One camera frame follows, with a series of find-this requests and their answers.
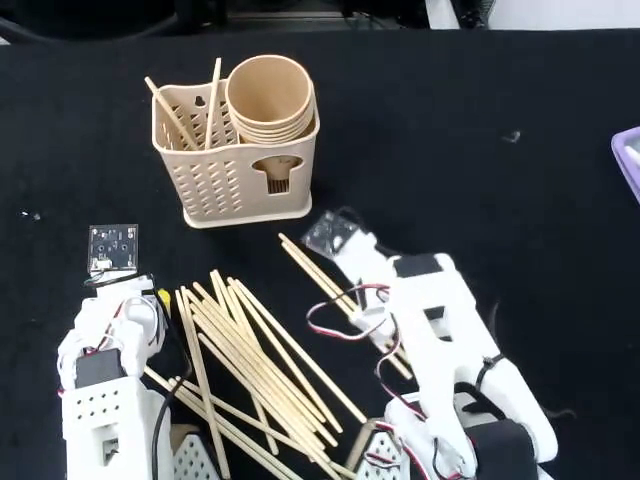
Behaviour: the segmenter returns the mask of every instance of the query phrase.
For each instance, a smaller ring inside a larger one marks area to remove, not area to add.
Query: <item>black cloth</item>
[[[243,279],[367,415],[381,416],[388,398],[372,373],[375,349],[308,331],[305,312],[326,297],[276,237],[297,239],[323,209],[344,204],[386,245],[450,253],[483,314],[500,300],[503,353],[543,405],[578,415],[553,422],[556,478],[635,474],[640,207],[610,139],[640,124],[638,51],[638,31],[222,35],[0,49],[0,477],[64,478],[56,347],[90,294],[81,286],[90,224],[139,223],[142,268],[165,288],[206,283],[214,267]],[[143,77],[204,83],[216,56],[226,75],[259,53],[292,56],[315,81],[314,210],[295,221],[190,229],[151,146]],[[323,314],[318,321],[345,325],[337,311]],[[211,378],[216,393],[253,412],[213,362]],[[359,425],[330,405],[346,433],[329,451],[342,462]],[[267,475],[228,450],[234,478]],[[282,450],[304,478],[322,478]]]

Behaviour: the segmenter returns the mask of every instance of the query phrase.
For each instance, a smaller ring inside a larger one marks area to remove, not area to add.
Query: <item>white robotic arm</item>
[[[69,480],[173,480],[169,411],[140,377],[164,342],[166,319],[153,278],[137,273],[137,226],[91,227],[85,298],[58,347],[62,433]],[[154,440],[154,429],[159,434]]]
[[[372,233],[332,213],[325,214],[303,242],[333,260],[354,285],[389,285],[388,298],[374,291],[359,296],[362,315],[354,323],[364,331],[386,318],[371,335],[377,345],[388,344],[396,327],[399,331],[419,386],[419,392],[405,400],[419,404],[426,420],[399,399],[388,404],[385,418],[430,479],[487,478],[478,468],[484,464],[487,471],[486,464],[494,461],[478,459],[480,451],[488,455],[483,450],[487,438],[494,443],[520,441],[521,450],[528,449],[531,457],[523,461],[530,465],[521,467],[530,474],[533,470],[536,475],[536,463],[555,458],[553,429],[518,369],[501,355],[448,255],[387,258],[376,249]],[[480,430],[478,415],[461,405],[461,385],[488,401],[500,418],[483,415],[484,421],[488,417],[493,422]],[[475,434],[482,438],[470,438]],[[548,476],[538,469],[536,478]]]

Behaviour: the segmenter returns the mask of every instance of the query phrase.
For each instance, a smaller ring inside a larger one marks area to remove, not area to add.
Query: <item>purple object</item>
[[[640,203],[640,127],[614,135],[611,148],[624,178]]]

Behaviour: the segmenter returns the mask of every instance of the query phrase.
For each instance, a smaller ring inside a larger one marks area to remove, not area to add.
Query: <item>perforated plastic panel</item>
[[[220,480],[198,435],[187,435],[173,456],[174,480]]]
[[[366,452],[381,455],[389,460],[400,462],[400,451],[388,433],[380,432],[371,437]],[[402,480],[400,467],[379,468],[362,460],[356,472],[357,480]]]
[[[144,392],[135,378],[125,377],[90,387],[71,390],[62,398],[62,418],[66,433],[118,423],[135,415]]]

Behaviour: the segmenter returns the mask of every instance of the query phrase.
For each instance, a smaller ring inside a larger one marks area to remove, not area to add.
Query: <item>basket hole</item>
[[[289,192],[291,171],[302,163],[302,158],[294,155],[276,155],[254,162],[251,168],[265,174],[267,191],[269,195],[275,195]]]

